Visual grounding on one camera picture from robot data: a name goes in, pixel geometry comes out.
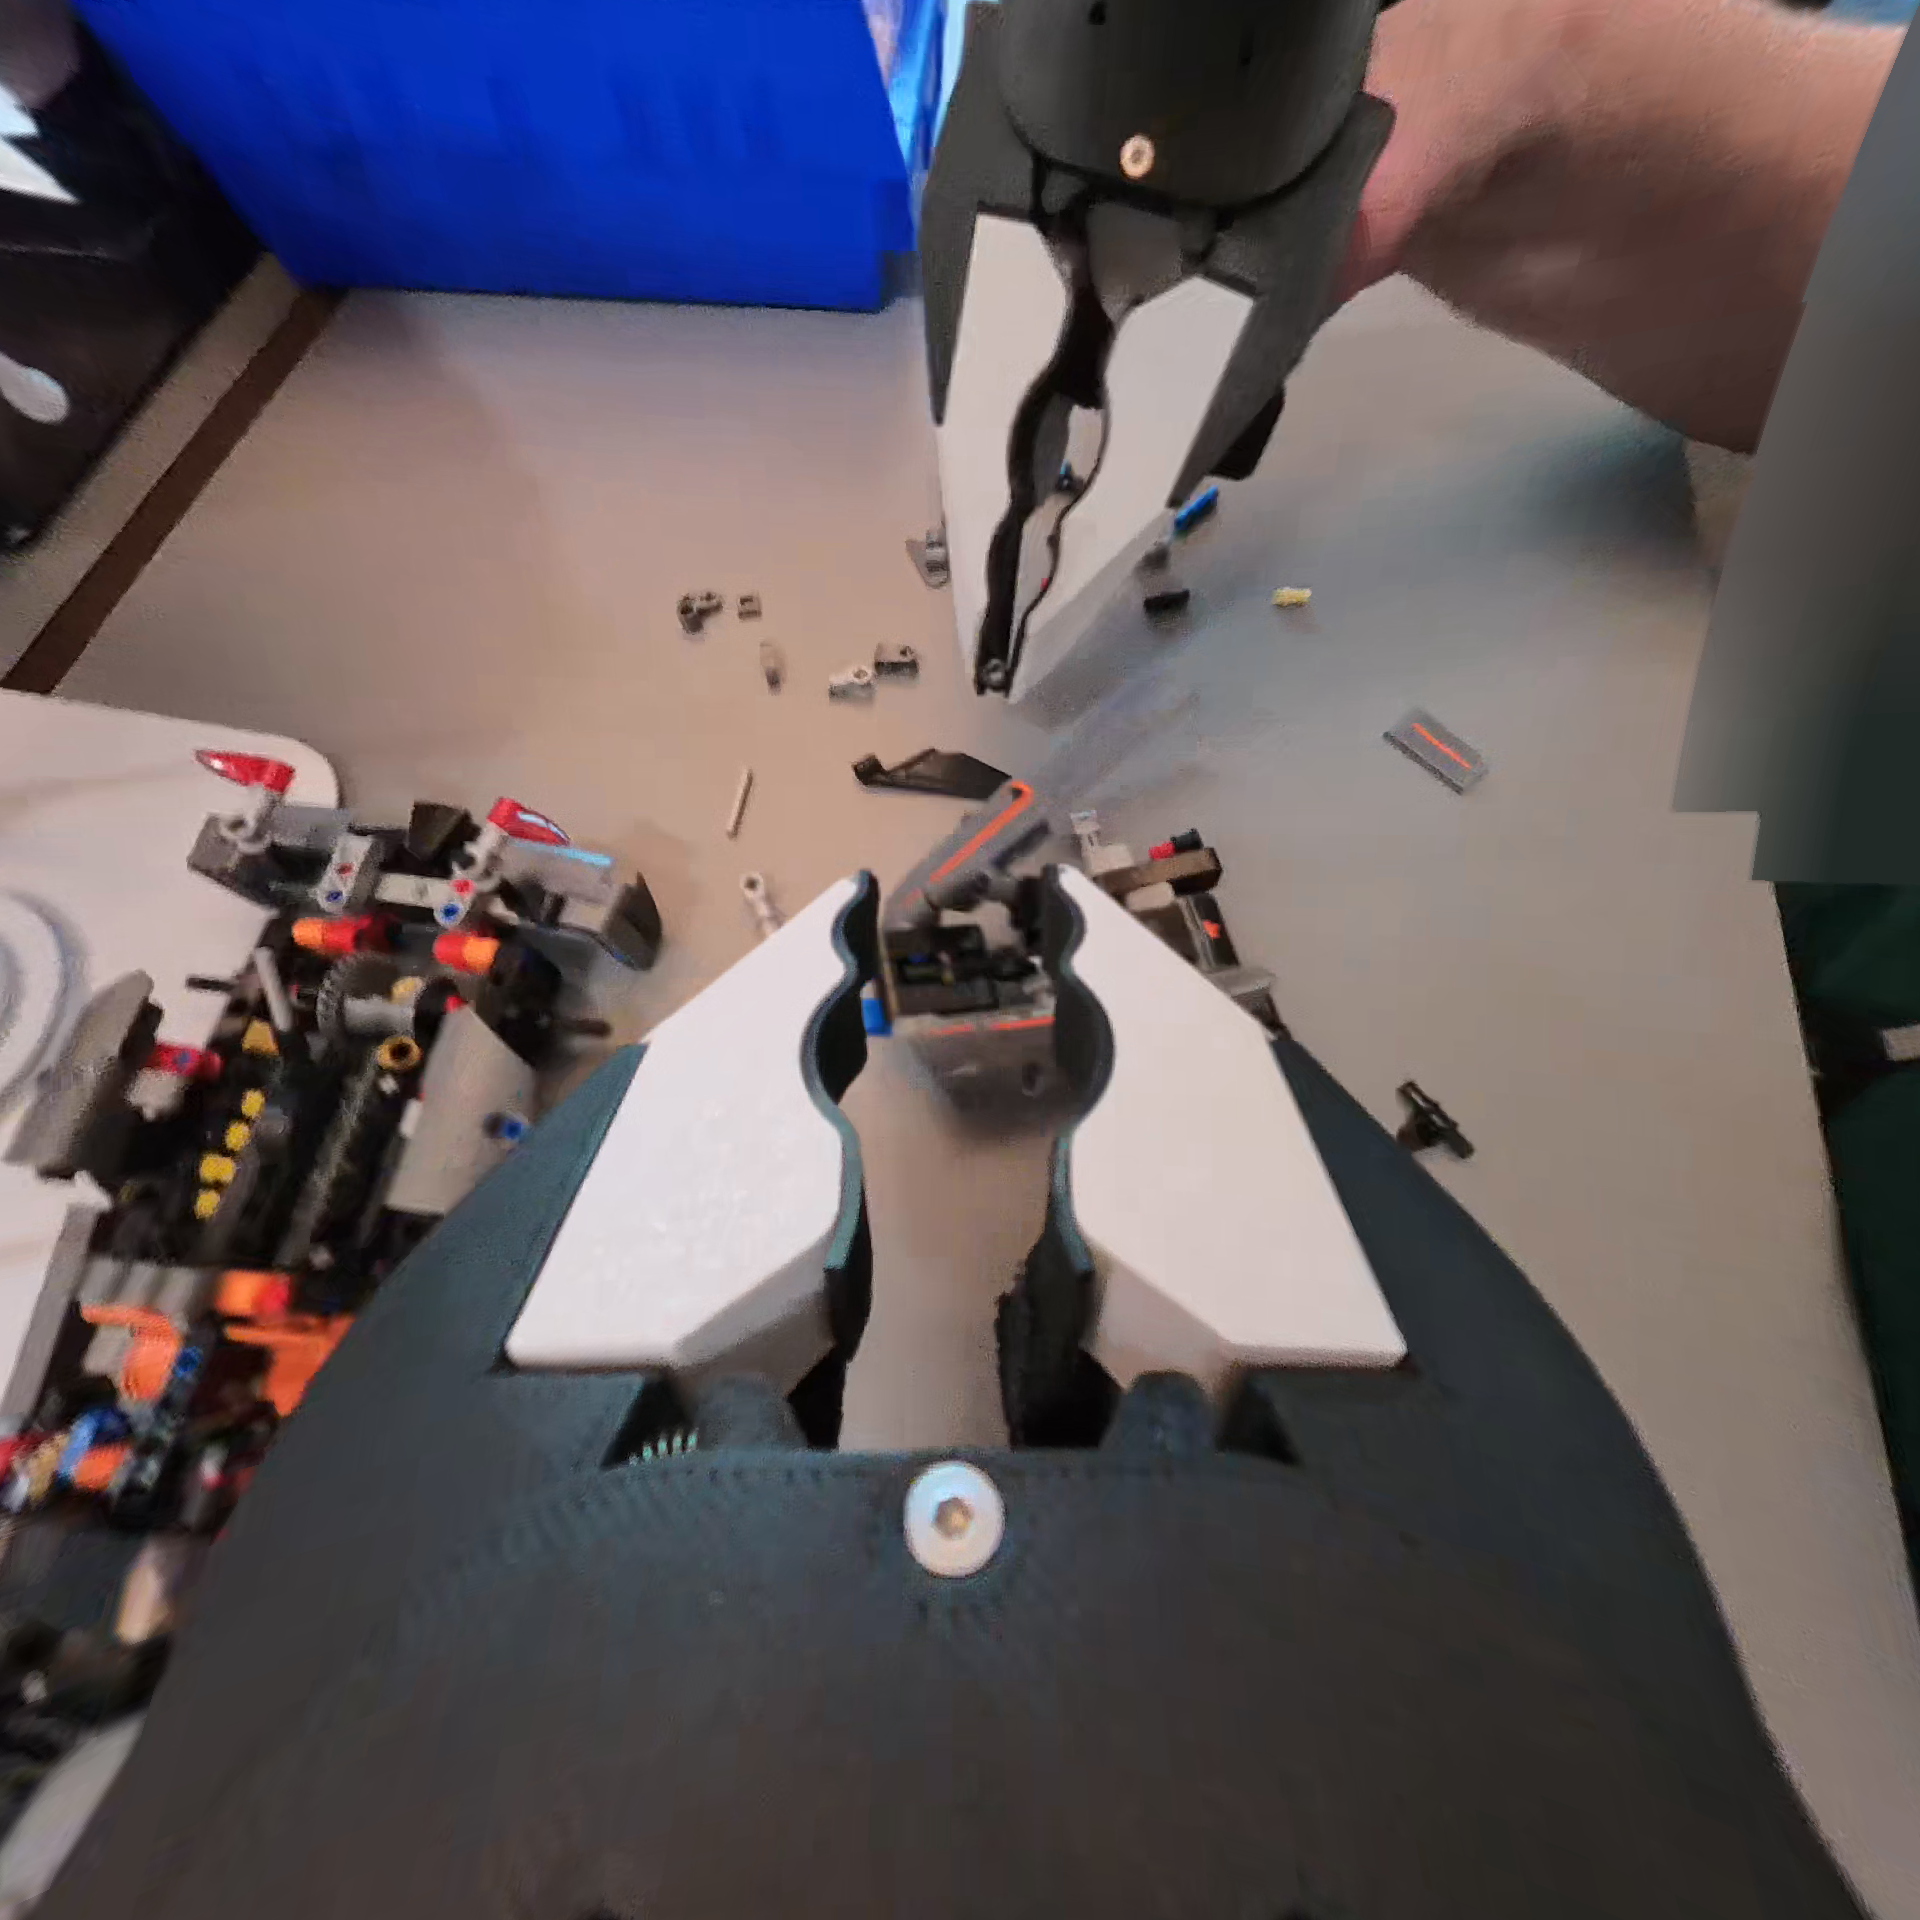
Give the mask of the large lego car chassis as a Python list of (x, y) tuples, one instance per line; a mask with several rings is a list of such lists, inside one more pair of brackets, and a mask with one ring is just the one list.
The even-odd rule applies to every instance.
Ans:
[(191, 871), (229, 966), (90, 949), (39, 853), (5, 875), (5, 1808), (141, 1716), (171, 1591), (392, 1263), (538, 1119), (585, 988), (652, 966), (643, 871), (521, 797), (399, 824), (260, 753)]

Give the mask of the black lego fin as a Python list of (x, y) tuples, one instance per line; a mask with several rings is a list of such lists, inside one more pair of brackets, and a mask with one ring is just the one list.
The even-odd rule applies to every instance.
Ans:
[(919, 795), (919, 797), (961, 797), (986, 808), (1010, 775), (972, 757), (972, 753), (915, 753), (915, 757), (857, 757), (857, 783), (866, 795)]

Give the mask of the black grey lego assembly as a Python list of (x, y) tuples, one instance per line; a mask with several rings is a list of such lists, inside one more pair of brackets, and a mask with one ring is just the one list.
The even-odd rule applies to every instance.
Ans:
[(1229, 995), (1269, 1033), (1287, 1033), (1274, 974), (1244, 962), (1215, 910), (1226, 860), (1198, 831), (1131, 853), (1105, 815), (1058, 812), (1036, 783), (972, 808), (878, 903), (878, 983), (866, 1032), (906, 1039), (955, 1108), (1053, 1097), (1053, 983), (1040, 966), (1040, 871), (1097, 875), (1140, 927)]

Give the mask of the dark lego set box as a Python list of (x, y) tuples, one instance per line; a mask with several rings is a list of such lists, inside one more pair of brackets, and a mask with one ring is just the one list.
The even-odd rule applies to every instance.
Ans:
[(80, 203), (0, 192), (0, 549), (90, 480), (260, 244), (58, 0), (0, 7), (0, 78)]

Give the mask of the person's right forearm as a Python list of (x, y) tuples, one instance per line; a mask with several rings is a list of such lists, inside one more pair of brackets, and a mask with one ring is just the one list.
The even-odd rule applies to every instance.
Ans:
[(1647, 104), (1643, 409), (1750, 452), (1813, 265), (1900, 54), (1897, 23), (1683, 7)]

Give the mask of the flat grey orange striped tile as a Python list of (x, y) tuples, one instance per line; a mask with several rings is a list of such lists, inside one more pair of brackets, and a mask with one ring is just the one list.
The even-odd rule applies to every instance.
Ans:
[(1381, 737), (1453, 795), (1473, 795), (1492, 775), (1492, 761), (1428, 708), (1408, 708)]

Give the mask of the blue plastic bin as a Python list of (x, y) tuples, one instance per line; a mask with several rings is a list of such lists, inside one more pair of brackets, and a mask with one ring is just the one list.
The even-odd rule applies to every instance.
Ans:
[(70, 7), (302, 285), (885, 308), (947, 7)]

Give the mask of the person's right hand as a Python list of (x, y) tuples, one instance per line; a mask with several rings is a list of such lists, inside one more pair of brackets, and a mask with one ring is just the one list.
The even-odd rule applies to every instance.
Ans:
[(1392, 133), (1324, 308), (1414, 277), (1487, 334), (1672, 415), (1683, 341), (1651, 244), (1659, 188), (1627, 188), (1693, 7), (1414, 0), (1389, 7), (1371, 97)]

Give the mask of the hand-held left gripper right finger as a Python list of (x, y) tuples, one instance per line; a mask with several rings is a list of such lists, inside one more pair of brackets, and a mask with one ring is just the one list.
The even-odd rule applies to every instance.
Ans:
[(1322, 1160), (1274, 1032), (1131, 922), (1048, 871), (1053, 1056), (1048, 1346), (1117, 1387), (1258, 1370), (1397, 1370), (1408, 1334)]

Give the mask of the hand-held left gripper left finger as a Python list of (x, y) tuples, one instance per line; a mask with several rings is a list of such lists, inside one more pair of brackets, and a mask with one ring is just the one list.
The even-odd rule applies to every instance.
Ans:
[(851, 1370), (871, 1321), (859, 1137), (878, 875), (822, 885), (649, 1032), (503, 1336), (548, 1376)]

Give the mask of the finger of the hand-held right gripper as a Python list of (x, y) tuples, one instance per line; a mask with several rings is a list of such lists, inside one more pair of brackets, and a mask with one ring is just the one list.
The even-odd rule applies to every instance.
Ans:
[(1257, 299), (1244, 289), (1166, 289), (1118, 314), (1105, 440), (1053, 525), (1053, 575), (1025, 610), (1010, 705), (1031, 705), (1082, 647), (1167, 514), (1195, 494), (1180, 470), (1246, 314)]
[(942, 415), (949, 618), (972, 684), (991, 658), (986, 638), (1008, 638), (1008, 684), (1040, 684), (1048, 672), (1048, 587), (1071, 509), (1058, 493), (1071, 403), (1053, 403), (1036, 440), (1020, 440), (1020, 409), (1058, 341), (1066, 274), (1053, 248), (1036, 222), (984, 213)]

